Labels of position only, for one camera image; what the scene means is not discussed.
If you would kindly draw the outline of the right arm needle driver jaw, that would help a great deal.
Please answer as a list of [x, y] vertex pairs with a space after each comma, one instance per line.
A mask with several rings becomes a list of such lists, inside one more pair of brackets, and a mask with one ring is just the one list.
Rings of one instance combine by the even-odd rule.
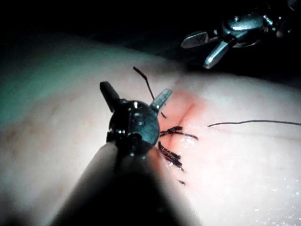
[[195, 48], [219, 39], [216, 30], [213, 31], [197, 31], [184, 37], [181, 42], [183, 49]]
[[214, 67], [228, 52], [228, 50], [229, 43], [225, 41], [220, 41], [205, 59], [203, 67], [205, 69], [211, 69], [212, 67]]

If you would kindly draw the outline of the left arm needle driver jaw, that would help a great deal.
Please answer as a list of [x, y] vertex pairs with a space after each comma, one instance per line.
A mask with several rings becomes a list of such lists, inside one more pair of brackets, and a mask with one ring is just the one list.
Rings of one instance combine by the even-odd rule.
[[154, 98], [154, 100], [150, 104], [150, 108], [155, 112], [160, 112], [166, 101], [171, 97], [172, 93], [172, 90], [164, 89]]
[[106, 104], [109, 107], [109, 110], [114, 113], [117, 111], [122, 105], [127, 103], [126, 99], [122, 99], [119, 97], [116, 90], [108, 81], [100, 82], [100, 91], [106, 101]]

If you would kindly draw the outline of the right arm needle driver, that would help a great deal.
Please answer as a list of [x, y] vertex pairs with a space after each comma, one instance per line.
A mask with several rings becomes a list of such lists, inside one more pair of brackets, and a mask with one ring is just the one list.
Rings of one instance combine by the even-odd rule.
[[232, 47], [245, 48], [259, 44], [270, 34], [276, 34], [282, 21], [281, 16], [253, 11], [224, 19], [217, 29], [217, 35], [222, 41], [234, 37]]

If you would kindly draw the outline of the left arm needle driver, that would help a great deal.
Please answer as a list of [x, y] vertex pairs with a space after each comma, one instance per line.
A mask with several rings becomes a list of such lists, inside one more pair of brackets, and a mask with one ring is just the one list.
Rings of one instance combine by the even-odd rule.
[[110, 119], [107, 142], [124, 155], [146, 155], [159, 138], [158, 114], [137, 100], [121, 100]]

